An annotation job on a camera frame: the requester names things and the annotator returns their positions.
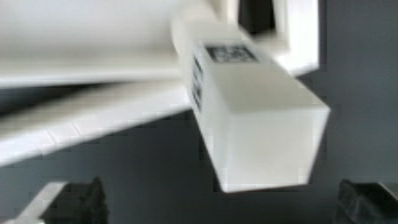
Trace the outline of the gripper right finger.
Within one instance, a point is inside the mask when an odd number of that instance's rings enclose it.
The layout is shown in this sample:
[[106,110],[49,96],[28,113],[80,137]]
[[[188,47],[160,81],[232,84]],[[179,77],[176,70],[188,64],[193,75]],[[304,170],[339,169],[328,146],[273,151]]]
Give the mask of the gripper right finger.
[[398,224],[398,199],[380,183],[339,183],[334,224]]

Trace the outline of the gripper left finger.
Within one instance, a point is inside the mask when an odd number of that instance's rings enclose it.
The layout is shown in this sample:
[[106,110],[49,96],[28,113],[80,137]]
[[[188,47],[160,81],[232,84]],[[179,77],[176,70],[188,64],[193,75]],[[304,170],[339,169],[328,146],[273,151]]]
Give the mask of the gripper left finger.
[[5,224],[108,224],[101,179],[89,183],[49,182]]

